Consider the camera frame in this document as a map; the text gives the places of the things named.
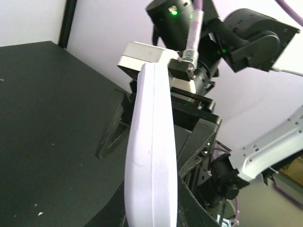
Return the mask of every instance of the black tabletop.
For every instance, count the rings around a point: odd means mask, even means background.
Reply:
[[[107,204],[127,145],[95,156],[114,88],[51,42],[0,48],[1,227],[82,227]]]

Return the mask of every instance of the black pole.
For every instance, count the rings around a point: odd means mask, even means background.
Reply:
[[[61,26],[60,38],[58,45],[66,49],[71,33],[72,20],[74,18],[77,0],[66,0],[64,16]]]

